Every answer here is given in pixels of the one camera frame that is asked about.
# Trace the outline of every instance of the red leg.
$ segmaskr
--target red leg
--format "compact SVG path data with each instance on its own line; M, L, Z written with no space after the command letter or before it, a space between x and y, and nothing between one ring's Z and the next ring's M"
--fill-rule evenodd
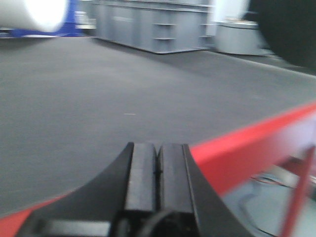
M315 146L309 148L306 152L298 184L294 190L288 213L286 215L281 237L290 237L294 230L294 225L298 219L301 209L304 206L307 191L309 190L310 171L315 155Z

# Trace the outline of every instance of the white wall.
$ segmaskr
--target white wall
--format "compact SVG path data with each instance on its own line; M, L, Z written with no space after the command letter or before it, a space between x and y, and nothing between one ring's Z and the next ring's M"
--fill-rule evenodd
M241 18L247 10L250 0L210 0L214 6L211 16L211 26L207 34L214 36L216 33L216 22L225 21L229 18Z

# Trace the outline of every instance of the white cylinder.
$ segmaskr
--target white cylinder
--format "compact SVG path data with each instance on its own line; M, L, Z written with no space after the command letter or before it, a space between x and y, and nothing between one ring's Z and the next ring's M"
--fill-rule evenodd
M55 32L68 7L69 0L0 0L0 27Z

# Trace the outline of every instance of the gray floor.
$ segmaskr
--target gray floor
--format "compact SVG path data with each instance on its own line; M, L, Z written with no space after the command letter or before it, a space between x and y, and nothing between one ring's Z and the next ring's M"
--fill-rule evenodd
M194 144L316 99L316 77L208 51L0 39L0 216L83 184L128 141Z
M243 206L248 211L252 221L262 230L279 236L287 212L289 197L292 190L287 187L271 184L260 184L251 181L236 188L223 200L234 215L255 236L267 237L252 227L249 220L240 209L241 200L249 194L256 194ZM316 233L316 201L308 199L295 227L293 237L313 237Z

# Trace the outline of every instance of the black plastic part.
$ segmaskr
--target black plastic part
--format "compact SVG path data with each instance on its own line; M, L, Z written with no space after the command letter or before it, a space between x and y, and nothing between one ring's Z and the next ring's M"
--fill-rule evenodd
M125 210L153 212L156 208L156 151L153 144L135 144Z
M72 221L104 222L111 228L118 211L123 210L134 144L128 143L118 158L96 178L66 197L34 211L18 237L54 236L48 223L59 221L64 227ZM63 236L72 236L70 231Z
M191 195L201 237L254 237L229 211L195 163L188 145L183 145Z
M315 0L262 0L259 29L275 54L316 70L315 13Z
M182 145L164 144L159 153L161 163L160 209L193 213L190 185Z
M17 237L253 237L226 208L188 145L128 143L95 179L34 211Z

